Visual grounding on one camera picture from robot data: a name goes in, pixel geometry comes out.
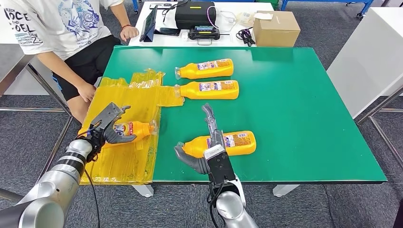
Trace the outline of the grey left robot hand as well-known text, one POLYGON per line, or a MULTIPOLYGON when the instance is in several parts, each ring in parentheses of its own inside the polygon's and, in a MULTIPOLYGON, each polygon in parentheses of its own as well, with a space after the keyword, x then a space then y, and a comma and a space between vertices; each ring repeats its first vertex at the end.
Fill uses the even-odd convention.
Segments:
POLYGON ((130 106, 123 106, 120 110, 120 114, 113 119, 113 121, 105 128, 103 133, 104 140, 109 144, 119 144, 119 143, 129 143, 137 138, 137 135, 120 135, 114 129, 113 126, 117 120, 122 118, 122 115, 125 113, 126 109, 129 109, 130 106))

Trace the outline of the person's left hand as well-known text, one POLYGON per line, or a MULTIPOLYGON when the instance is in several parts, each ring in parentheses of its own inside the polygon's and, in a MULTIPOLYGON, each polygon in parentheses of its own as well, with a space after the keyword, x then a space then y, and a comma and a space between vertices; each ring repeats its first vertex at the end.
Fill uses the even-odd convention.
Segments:
POLYGON ((128 40, 135 38, 138 35, 139 35, 138 29, 131 25, 123 26, 120 32, 120 37, 124 42, 127 42, 128 40))

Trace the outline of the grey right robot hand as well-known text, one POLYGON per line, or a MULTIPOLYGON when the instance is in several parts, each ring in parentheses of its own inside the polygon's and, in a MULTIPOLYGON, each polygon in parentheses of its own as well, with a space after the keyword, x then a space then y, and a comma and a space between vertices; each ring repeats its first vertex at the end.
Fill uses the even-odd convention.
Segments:
POLYGON ((194 169, 197 173, 208 174, 223 168, 222 161, 225 159, 226 150, 223 132, 218 129, 212 107, 206 103, 202 106, 202 110, 206 114, 205 122, 210 132, 210 147, 203 153, 202 158, 186 154, 183 149, 184 144, 181 142, 174 146, 174 151, 180 161, 194 169))

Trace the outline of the person's right hand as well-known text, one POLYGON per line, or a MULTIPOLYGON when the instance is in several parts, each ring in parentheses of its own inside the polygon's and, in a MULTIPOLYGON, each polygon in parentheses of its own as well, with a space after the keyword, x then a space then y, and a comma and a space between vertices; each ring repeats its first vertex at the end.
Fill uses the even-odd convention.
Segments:
POLYGON ((85 102, 91 102, 96 92, 96 88, 87 82, 78 85, 77 90, 85 102))

